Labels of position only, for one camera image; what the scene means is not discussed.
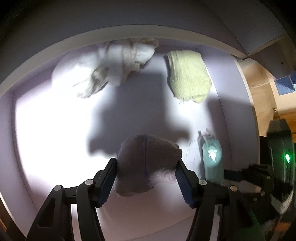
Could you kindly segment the mint green cloth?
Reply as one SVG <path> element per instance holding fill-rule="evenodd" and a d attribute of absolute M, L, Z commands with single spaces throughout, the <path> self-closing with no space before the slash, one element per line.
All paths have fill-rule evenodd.
<path fill-rule="evenodd" d="M 205 132 L 200 132 L 200 137 L 202 140 L 201 150 L 205 180 L 222 185 L 224 181 L 224 168 L 221 144 L 208 128 L 206 128 Z"/>

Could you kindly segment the grey knitted sock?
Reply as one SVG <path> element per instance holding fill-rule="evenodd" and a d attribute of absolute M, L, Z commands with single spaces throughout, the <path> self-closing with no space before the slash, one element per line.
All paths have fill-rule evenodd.
<path fill-rule="evenodd" d="M 182 150 L 169 140 L 137 134 L 121 143 L 117 158 L 115 191 L 131 197 L 152 190 L 158 183 L 175 183 Z"/>

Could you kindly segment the light green knitted sock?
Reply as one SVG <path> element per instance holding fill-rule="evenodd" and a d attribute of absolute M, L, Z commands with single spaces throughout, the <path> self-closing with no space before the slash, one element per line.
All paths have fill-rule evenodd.
<path fill-rule="evenodd" d="M 169 87 L 180 101 L 203 102 L 212 81 L 200 53 L 174 50 L 165 55 L 169 67 Z"/>

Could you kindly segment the white cloth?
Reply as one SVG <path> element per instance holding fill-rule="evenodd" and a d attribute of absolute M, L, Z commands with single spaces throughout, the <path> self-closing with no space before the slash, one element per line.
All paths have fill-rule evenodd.
<path fill-rule="evenodd" d="M 98 62 L 86 65 L 85 76 L 76 95 L 88 98 L 108 83 L 119 86 L 131 72 L 139 72 L 154 55 L 159 41 L 155 38 L 130 38 L 105 42 L 97 50 Z"/>

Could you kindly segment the blue plaid mattress cover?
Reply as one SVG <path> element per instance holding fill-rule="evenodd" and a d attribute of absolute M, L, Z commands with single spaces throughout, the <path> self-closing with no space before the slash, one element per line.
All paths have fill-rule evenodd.
<path fill-rule="evenodd" d="M 277 79 L 275 85 L 279 95 L 285 95 L 295 92 L 296 74 L 295 71 L 283 78 Z"/>

